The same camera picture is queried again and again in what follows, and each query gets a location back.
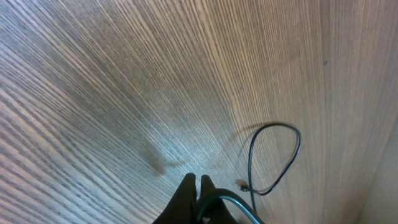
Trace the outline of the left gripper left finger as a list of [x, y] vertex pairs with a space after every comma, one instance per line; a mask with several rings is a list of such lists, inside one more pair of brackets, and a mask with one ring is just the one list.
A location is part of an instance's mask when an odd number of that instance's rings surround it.
[[153, 224], [192, 223], [193, 207], [197, 198], [195, 180], [195, 174], [185, 175], [166, 208]]

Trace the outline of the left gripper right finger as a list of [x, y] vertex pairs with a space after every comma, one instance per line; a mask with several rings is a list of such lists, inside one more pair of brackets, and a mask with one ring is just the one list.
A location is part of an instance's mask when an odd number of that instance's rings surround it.
[[216, 196], [217, 189], [209, 175], [201, 177], [199, 205], [203, 205], [202, 224], [237, 224], [223, 200]]

